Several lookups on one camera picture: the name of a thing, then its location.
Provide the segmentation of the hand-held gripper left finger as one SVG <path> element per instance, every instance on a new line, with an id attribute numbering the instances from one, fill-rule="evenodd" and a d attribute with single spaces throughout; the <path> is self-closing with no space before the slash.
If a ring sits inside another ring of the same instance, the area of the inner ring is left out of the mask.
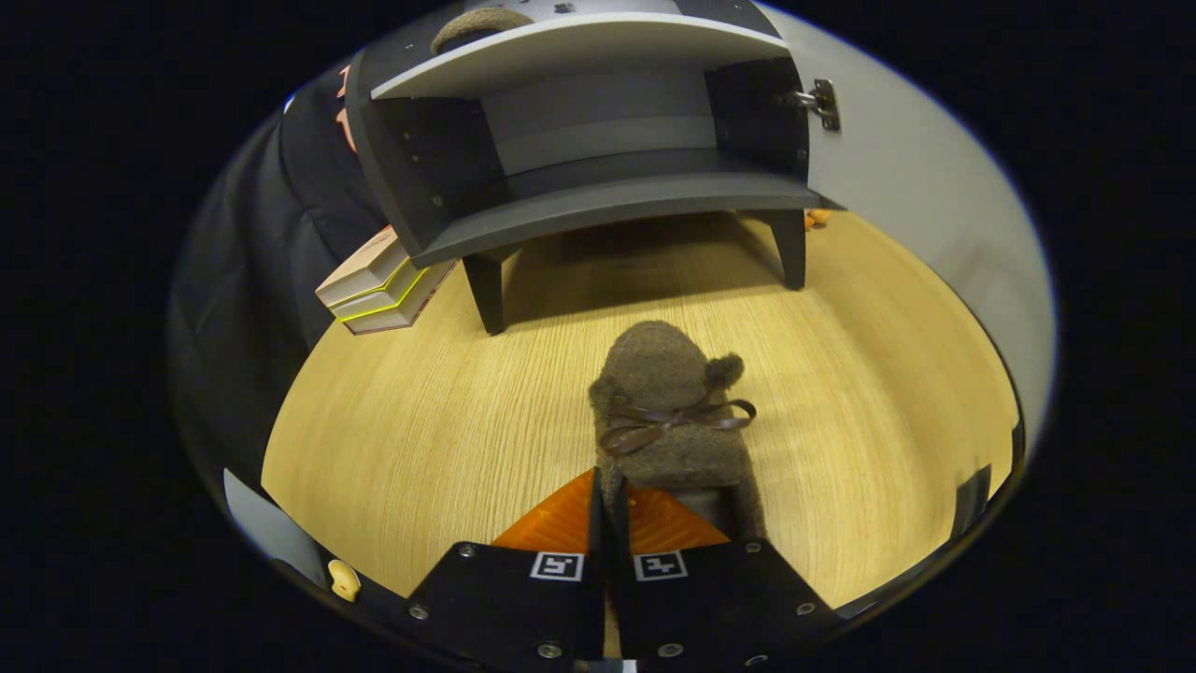
<path id="1" fill-rule="evenodd" d="M 606 631 L 602 497 L 580 476 L 492 544 L 456 542 L 405 602 L 405 630 L 465 665 L 588 665 Z"/>

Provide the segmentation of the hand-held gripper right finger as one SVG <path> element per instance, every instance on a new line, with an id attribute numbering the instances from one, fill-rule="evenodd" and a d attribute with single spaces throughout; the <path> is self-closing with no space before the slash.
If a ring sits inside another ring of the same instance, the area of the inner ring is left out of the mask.
<path id="1" fill-rule="evenodd" d="M 639 669 L 799 669 L 842 628 L 764 537 L 631 553 L 628 487 L 612 524 L 620 654 Z"/>

